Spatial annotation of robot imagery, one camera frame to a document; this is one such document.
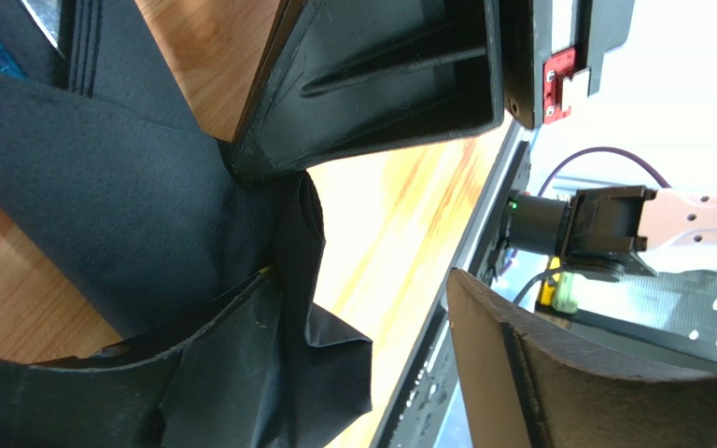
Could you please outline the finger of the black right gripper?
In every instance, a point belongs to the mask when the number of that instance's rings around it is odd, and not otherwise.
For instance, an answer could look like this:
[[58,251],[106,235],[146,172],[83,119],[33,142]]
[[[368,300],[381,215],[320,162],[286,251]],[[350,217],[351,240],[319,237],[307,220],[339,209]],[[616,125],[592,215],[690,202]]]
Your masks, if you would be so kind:
[[495,1],[283,1],[228,150],[248,185],[504,120]]

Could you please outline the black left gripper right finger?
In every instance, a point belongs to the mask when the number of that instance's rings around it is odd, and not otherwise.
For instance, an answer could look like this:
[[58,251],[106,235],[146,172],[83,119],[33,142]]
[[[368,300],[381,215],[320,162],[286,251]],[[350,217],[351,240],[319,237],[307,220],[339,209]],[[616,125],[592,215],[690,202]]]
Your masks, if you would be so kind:
[[447,280],[476,447],[717,447],[717,373],[592,343],[470,273]]

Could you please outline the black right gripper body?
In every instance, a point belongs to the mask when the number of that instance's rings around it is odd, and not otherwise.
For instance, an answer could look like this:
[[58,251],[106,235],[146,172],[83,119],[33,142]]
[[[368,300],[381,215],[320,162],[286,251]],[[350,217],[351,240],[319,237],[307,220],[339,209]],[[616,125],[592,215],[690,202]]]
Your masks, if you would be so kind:
[[535,130],[599,92],[608,52],[627,41],[633,1],[500,1],[508,111]]

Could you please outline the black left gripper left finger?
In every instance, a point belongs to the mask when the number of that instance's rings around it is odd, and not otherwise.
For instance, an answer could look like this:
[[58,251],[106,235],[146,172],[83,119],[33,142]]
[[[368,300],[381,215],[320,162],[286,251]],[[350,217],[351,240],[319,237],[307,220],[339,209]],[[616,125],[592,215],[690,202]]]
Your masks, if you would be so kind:
[[253,447],[281,288],[264,270],[96,357],[0,360],[0,447]]

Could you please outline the black paper napkin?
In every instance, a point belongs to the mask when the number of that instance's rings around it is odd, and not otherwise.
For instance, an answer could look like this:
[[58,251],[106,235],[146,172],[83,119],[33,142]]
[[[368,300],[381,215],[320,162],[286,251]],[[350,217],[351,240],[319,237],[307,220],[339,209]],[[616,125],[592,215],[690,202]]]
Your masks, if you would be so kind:
[[236,180],[135,3],[73,1],[64,17],[57,50],[20,2],[0,1],[0,41],[25,74],[0,73],[0,207],[119,343],[274,270],[253,447],[327,445],[372,407],[372,344],[314,301],[325,238],[311,177]]

